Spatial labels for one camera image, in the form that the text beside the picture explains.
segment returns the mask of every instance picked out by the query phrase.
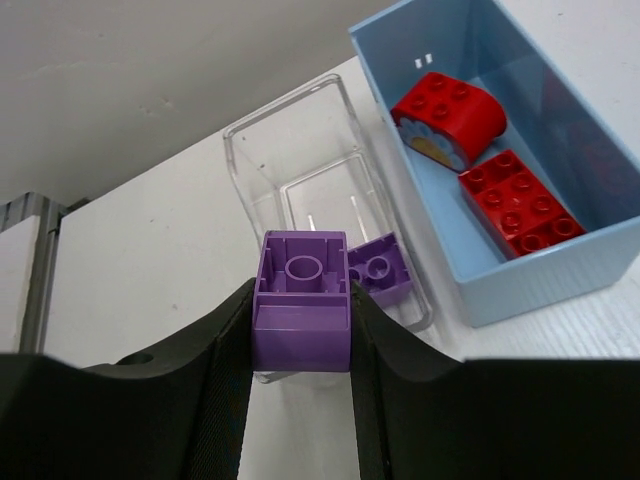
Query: lego stud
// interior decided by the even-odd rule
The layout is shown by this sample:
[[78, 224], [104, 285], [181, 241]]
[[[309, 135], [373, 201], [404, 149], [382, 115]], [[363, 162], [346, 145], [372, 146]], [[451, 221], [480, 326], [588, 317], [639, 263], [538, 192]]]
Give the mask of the lego stud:
[[433, 108], [433, 118], [443, 119], [449, 115], [449, 107], [446, 103], [439, 103]]
[[519, 192], [529, 190], [531, 188], [531, 177], [527, 173], [519, 173], [513, 177], [511, 187]]
[[436, 90], [441, 90], [446, 83], [447, 79], [444, 78], [444, 75], [441, 73], [432, 73], [429, 75], [429, 90], [434, 92]]
[[426, 106], [427, 106], [427, 99], [425, 98], [424, 95], [418, 94], [415, 97], [413, 97], [413, 99], [411, 100], [412, 110], [422, 110]]
[[474, 193], [480, 192], [484, 187], [485, 175], [482, 168], [474, 168], [469, 170], [467, 181]]
[[525, 235], [520, 240], [520, 248], [525, 254], [542, 250], [544, 247], [545, 242], [539, 235]]
[[454, 100], [462, 100], [469, 96], [469, 87], [467, 87], [464, 83], [457, 83], [455, 87], [453, 87], [453, 91], [451, 92], [451, 97]]
[[484, 203], [488, 207], [499, 207], [502, 205], [502, 192], [495, 188], [487, 190], [487, 193], [484, 194]]
[[293, 257], [284, 266], [288, 292], [322, 292], [322, 263], [315, 257]]
[[394, 285], [393, 266], [386, 258], [372, 257], [365, 268], [369, 282], [379, 289], [384, 290]]
[[354, 282], [362, 285], [362, 274], [358, 271], [357, 268], [349, 269], [349, 280], [353, 280]]
[[538, 195], [531, 202], [531, 209], [540, 215], [545, 215], [551, 211], [551, 198], [548, 195]]
[[576, 223], [568, 218], [559, 218], [551, 224], [553, 233], [562, 240], [568, 240], [577, 233]]
[[522, 218], [518, 212], [507, 212], [500, 221], [502, 229], [507, 233], [515, 233], [522, 225]]
[[511, 155], [504, 152], [496, 157], [495, 163], [501, 170], [511, 170], [511, 167], [513, 166], [513, 158]]

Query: light blue plastic bin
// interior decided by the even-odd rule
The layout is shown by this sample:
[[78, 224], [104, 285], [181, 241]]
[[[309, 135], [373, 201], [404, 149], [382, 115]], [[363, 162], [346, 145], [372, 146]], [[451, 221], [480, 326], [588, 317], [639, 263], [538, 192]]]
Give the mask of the light blue plastic bin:
[[[624, 274], [640, 251], [638, 164], [502, 7], [404, 1], [351, 34], [471, 325], [606, 287]], [[406, 148], [393, 126], [389, 110], [430, 70], [500, 101], [509, 127], [481, 161], [512, 148], [589, 233], [507, 261], [465, 204], [456, 174]]]

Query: gray metal frame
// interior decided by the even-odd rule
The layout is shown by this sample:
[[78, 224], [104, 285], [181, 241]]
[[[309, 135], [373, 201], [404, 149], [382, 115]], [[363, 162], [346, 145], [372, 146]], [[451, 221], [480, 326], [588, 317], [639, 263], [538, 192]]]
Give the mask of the gray metal frame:
[[40, 217], [27, 305], [20, 332], [20, 353], [40, 353], [44, 347], [60, 221], [65, 213], [64, 207], [36, 193], [27, 193], [0, 206], [0, 232], [33, 215]]

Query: clear plastic container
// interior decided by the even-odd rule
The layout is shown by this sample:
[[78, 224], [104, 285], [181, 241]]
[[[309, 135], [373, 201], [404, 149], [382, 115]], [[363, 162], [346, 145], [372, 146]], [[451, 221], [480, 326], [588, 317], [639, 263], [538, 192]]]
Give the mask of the clear plastic container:
[[339, 230], [349, 248], [394, 231], [414, 285], [387, 314], [411, 331], [432, 308], [402, 244], [372, 150], [338, 75], [319, 78], [229, 126], [227, 166], [258, 246], [267, 230]]

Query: purple lego duplo brick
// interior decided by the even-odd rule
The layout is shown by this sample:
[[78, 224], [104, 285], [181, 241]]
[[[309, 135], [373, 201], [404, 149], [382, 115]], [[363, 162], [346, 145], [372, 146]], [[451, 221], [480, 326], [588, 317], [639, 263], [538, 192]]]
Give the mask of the purple lego duplo brick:
[[344, 232], [266, 233], [253, 295], [252, 346], [257, 371], [349, 371]]
[[413, 288], [393, 232], [349, 250], [347, 258], [349, 278], [358, 282], [381, 308], [402, 302]]

